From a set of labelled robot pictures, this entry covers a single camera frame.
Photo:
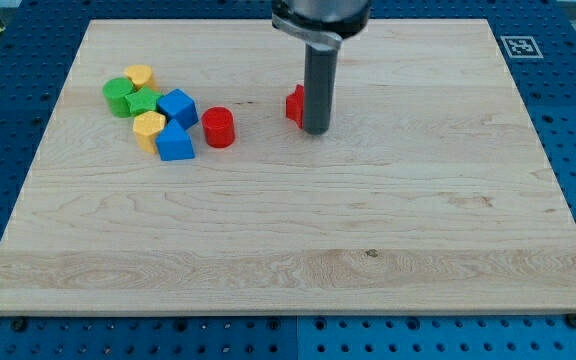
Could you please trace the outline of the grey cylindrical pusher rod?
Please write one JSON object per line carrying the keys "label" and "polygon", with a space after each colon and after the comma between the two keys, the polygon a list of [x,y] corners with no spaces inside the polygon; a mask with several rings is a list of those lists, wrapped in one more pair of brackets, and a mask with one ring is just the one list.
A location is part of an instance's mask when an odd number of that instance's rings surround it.
{"label": "grey cylindrical pusher rod", "polygon": [[322,135],[330,126],[338,51],[307,45],[304,64],[303,130]]}

